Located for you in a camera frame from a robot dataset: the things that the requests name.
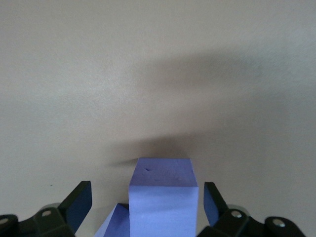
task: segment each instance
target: blue gripper pad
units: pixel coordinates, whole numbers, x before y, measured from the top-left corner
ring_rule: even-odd
[[[210,226],[214,226],[220,216],[228,210],[224,199],[212,182],[204,184],[204,210]]]
[[[130,237],[195,237],[197,211],[190,159],[138,159],[129,184]]]
[[[118,203],[94,237],[129,237],[128,207]]]

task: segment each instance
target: blue cube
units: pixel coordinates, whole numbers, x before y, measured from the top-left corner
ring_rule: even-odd
[[[118,203],[94,237],[129,237],[128,207]]]
[[[197,211],[190,159],[138,159],[129,184],[130,237],[195,237]]]

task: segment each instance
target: gray background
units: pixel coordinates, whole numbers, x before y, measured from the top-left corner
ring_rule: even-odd
[[[315,77],[314,0],[1,0],[0,213],[91,180],[91,237],[138,157],[182,157],[200,187],[314,236]]]

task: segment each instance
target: blue foam block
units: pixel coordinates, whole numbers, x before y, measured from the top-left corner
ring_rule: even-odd
[[[117,204],[94,237],[129,237],[129,210]]]
[[[140,158],[129,185],[130,237],[194,237],[198,184],[189,159]]]

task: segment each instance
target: metal bolt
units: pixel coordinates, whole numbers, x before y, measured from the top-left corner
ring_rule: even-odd
[[[49,216],[51,214],[51,211],[45,211],[41,214],[42,217]]]
[[[285,223],[284,223],[283,221],[281,221],[280,219],[274,219],[272,222],[273,222],[273,224],[275,224],[276,226],[285,227]]]
[[[242,214],[239,211],[232,211],[232,216],[234,216],[236,218],[240,218],[240,217],[242,217]]]
[[[8,221],[9,221],[8,218],[3,218],[3,219],[0,220],[0,225],[5,224],[5,223],[7,223]]]

